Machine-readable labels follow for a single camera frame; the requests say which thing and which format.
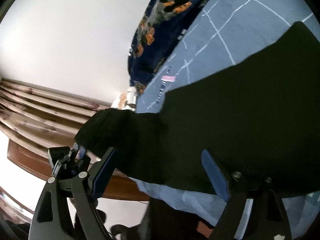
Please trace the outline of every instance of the beige curtain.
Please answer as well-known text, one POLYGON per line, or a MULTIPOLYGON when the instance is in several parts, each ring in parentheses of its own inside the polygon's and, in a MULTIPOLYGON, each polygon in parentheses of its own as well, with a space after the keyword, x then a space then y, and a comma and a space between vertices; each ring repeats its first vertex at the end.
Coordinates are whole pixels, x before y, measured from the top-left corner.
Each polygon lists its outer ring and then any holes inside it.
POLYGON ((6 80, 0 83, 0 130, 45 158, 49 147, 72 147, 81 126, 107 108, 6 80))

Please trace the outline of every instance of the wooden furniture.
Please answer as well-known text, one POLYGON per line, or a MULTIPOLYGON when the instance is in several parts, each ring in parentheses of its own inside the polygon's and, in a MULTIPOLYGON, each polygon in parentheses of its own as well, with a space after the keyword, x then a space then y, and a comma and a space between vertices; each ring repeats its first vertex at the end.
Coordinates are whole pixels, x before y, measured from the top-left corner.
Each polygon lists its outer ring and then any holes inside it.
MULTIPOLYGON (((48 159, 29 151, 12 140, 9 142, 7 157, 11 162, 40 179, 47 180, 51 176, 52 169, 48 159)), ((133 180, 118 175, 112 175, 103 198, 132 201, 149 200, 149 196, 139 191, 133 180)))

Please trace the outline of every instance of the folded blanket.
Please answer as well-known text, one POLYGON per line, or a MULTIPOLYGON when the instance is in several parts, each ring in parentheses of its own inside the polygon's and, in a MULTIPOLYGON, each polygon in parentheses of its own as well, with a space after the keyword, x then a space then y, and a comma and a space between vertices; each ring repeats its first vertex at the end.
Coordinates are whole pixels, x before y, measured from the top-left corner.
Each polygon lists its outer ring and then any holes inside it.
POLYGON ((243 62, 168 92, 160 113, 100 111, 75 140, 99 157, 117 147, 127 176, 181 190, 215 194, 201 164, 206 148, 250 185, 269 176, 289 195, 319 190, 319 52, 296 22, 243 62))

